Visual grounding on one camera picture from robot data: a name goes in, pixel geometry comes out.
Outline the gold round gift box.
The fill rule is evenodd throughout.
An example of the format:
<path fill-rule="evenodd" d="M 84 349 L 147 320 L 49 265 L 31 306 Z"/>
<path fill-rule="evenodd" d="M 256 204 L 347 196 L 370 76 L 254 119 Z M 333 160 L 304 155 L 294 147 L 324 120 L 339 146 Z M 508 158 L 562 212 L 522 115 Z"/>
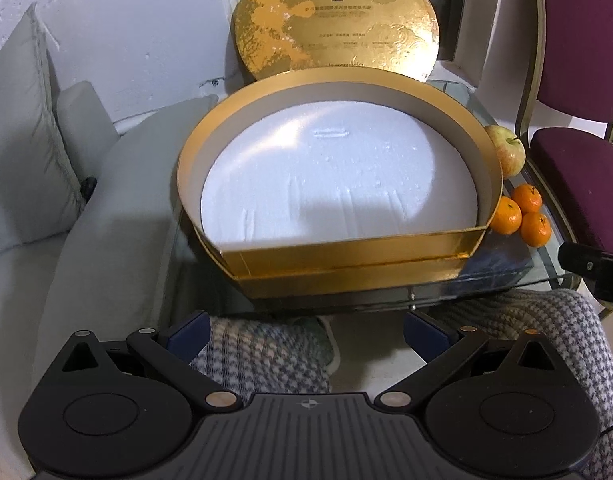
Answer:
<path fill-rule="evenodd" d="M 210 168 L 244 129 L 286 108 L 360 101 L 407 113 L 436 129 L 461 153 L 478 194 L 477 226 L 466 230 L 222 250 L 203 232 L 200 194 Z M 204 116 L 180 151 L 177 192 L 199 243 L 251 298 L 315 296 L 401 287 L 454 278 L 474 255 L 497 210 L 503 177 L 492 141 L 462 104 L 437 88 L 368 67 L 293 70 L 238 90 Z"/>

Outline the glass side table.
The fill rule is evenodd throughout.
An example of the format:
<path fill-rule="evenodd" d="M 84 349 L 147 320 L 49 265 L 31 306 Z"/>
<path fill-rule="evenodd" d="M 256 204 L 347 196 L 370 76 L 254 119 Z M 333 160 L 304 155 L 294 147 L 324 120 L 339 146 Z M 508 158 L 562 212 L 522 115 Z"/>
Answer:
<path fill-rule="evenodd" d="M 490 225 L 474 255 L 465 261 L 463 269 L 454 278 L 315 296 L 251 298 L 218 268 L 199 245 L 209 261 L 212 275 L 226 284 L 226 310 L 249 315 L 396 309 L 408 304 L 436 304 L 517 286 L 540 283 L 547 287 L 567 286 L 572 281 L 557 262 L 556 242 L 550 242 L 542 249 L 532 249 L 516 235 L 495 234 Z"/>

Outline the large grey cushion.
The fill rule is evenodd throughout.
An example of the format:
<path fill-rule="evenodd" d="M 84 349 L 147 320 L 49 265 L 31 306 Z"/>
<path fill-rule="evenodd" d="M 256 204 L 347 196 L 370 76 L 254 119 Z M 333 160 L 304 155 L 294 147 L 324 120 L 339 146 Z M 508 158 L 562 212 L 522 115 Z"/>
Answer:
<path fill-rule="evenodd" d="M 29 6 L 0 49 L 0 252 L 70 230 L 83 207 L 54 114 L 45 34 Z"/>

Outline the gold round box lid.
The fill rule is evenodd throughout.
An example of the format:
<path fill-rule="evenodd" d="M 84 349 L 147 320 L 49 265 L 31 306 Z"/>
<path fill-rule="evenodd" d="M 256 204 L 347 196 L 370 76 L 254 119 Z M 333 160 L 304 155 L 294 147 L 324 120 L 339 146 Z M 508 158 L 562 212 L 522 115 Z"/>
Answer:
<path fill-rule="evenodd" d="M 239 0 L 233 21 L 241 61 L 256 79 L 357 66 L 425 81 L 439 54 L 429 0 Z"/>

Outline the orange tangerine right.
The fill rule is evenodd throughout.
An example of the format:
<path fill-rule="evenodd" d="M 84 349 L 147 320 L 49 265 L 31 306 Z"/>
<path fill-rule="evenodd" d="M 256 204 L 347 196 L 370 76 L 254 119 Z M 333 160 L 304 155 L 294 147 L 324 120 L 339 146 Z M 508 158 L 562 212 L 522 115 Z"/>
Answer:
<path fill-rule="evenodd" d="M 552 236 L 551 222 L 541 212 L 528 212 L 523 216 L 520 237 L 530 247 L 540 248 L 547 244 Z"/>

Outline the yellow red apple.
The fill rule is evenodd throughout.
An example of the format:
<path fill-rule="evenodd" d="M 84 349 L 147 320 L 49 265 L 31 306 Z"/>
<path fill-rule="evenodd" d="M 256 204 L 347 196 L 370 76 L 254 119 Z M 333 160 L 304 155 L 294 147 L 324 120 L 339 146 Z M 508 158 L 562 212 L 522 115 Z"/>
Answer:
<path fill-rule="evenodd" d="M 497 152 L 503 178 L 509 179 L 520 174 L 525 166 L 526 152 L 519 137 L 511 130 L 499 125 L 486 126 L 485 132 L 488 133 Z"/>

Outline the small grey cushion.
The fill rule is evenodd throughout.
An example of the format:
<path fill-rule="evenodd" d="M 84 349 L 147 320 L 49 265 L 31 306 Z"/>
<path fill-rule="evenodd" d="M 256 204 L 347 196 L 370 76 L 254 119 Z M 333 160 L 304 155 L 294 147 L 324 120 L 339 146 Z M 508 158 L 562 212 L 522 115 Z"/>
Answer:
<path fill-rule="evenodd" d="M 78 180 L 98 178 L 106 155 L 120 136 L 90 81 L 60 92 L 56 117 Z"/>

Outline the orange tangerine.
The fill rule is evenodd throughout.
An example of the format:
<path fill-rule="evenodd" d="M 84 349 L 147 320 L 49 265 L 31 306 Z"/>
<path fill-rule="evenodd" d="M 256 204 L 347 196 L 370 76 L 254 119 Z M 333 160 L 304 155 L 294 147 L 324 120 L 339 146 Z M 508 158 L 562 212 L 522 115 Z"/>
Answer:
<path fill-rule="evenodd" d="M 523 214 L 539 212 L 543 200 L 538 189 L 529 183 L 523 183 L 513 189 L 512 200 L 518 205 Z"/>
<path fill-rule="evenodd" d="M 547 244 L 552 236 L 551 222 L 541 212 L 528 212 L 523 216 L 520 237 L 530 247 L 540 248 Z"/>
<path fill-rule="evenodd" d="M 521 222 L 523 212 L 518 204 L 515 200 L 502 196 L 490 222 L 490 229 L 500 235 L 512 235 L 520 229 Z"/>

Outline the white foam insert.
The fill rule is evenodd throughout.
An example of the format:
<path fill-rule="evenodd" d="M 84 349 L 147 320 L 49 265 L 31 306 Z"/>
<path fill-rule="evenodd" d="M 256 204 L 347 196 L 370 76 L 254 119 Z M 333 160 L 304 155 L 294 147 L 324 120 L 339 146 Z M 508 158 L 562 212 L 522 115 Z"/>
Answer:
<path fill-rule="evenodd" d="M 201 194 L 204 234 L 222 250 L 472 228 L 476 187 L 459 151 L 399 110 L 297 105 L 248 127 Z"/>

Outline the orange tangerine left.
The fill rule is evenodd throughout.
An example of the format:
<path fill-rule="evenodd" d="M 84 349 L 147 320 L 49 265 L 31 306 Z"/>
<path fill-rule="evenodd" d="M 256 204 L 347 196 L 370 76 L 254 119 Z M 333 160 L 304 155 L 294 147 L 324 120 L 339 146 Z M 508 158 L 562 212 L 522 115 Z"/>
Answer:
<path fill-rule="evenodd" d="M 490 229 L 500 235 L 512 235 L 520 229 L 521 222 L 523 212 L 518 204 L 515 200 L 502 196 L 490 222 Z"/>

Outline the green white shoe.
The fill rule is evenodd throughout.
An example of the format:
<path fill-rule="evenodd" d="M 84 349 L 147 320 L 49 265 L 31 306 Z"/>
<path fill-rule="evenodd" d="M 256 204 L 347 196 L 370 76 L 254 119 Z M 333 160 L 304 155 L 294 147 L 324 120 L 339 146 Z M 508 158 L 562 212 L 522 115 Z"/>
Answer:
<path fill-rule="evenodd" d="M 331 380 L 341 363 L 341 352 L 336 340 L 331 317 L 326 315 L 301 316 L 289 321 L 308 343 L 308 354 L 320 367 L 327 380 Z"/>

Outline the orange tangerine back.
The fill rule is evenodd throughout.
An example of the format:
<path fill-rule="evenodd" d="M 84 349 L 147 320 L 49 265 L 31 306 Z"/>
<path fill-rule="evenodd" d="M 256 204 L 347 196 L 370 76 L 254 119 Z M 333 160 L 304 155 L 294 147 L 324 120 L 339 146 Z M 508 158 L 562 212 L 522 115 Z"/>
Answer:
<path fill-rule="evenodd" d="M 523 183 L 513 189 L 512 200 L 518 205 L 523 214 L 539 212 L 543 200 L 538 189 L 529 183 Z"/>

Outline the houndstooth knit blanket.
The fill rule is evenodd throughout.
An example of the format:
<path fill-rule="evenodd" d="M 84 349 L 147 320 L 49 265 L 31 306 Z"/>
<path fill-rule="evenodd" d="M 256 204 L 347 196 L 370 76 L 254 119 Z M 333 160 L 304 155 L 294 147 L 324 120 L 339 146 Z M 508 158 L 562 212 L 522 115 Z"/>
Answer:
<path fill-rule="evenodd" d="M 528 328 L 543 333 L 591 399 L 605 436 L 585 468 L 589 479 L 613 479 L 613 354 L 594 307 L 568 289 L 515 289 L 499 296 L 454 302 L 430 315 L 452 328 L 477 327 L 515 339 Z M 212 335 L 192 367 L 244 399 L 253 393 L 328 393 L 331 381 L 308 354 L 297 328 L 238 318 L 212 318 Z"/>

